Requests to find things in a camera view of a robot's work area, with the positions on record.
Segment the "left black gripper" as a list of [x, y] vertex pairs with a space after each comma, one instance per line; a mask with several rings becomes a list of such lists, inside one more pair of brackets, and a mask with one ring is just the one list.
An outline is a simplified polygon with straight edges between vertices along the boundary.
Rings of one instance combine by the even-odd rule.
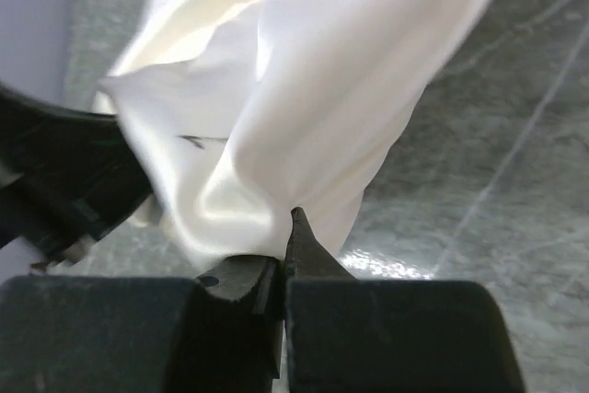
[[1, 243], [21, 237], [40, 266], [83, 259], [152, 187], [114, 116], [1, 87]]

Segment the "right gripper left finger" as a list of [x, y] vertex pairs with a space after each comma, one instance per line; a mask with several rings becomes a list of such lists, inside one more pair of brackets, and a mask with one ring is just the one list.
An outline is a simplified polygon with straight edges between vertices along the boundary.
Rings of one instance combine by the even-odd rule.
[[225, 259], [196, 278], [213, 300], [256, 315], [272, 308], [278, 281], [279, 261], [253, 255]]

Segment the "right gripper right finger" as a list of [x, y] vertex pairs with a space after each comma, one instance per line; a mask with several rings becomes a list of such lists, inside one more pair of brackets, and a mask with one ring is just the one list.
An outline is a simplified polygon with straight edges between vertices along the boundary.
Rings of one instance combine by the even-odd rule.
[[318, 242], [306, 213], [291, 212], [293, 228], [284, 259], [284, 277], [294, 279], [354, 280], [354, 277]]

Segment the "cream pillowcase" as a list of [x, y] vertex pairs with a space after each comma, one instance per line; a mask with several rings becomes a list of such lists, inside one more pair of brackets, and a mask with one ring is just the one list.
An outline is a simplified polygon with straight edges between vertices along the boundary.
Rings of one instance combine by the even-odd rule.
[[132, 215], [207, 270], [282, 258], [302, 208], [337, 252], [424, 89], [491, 0], [146, 0], [102, 82], [151, 180]]

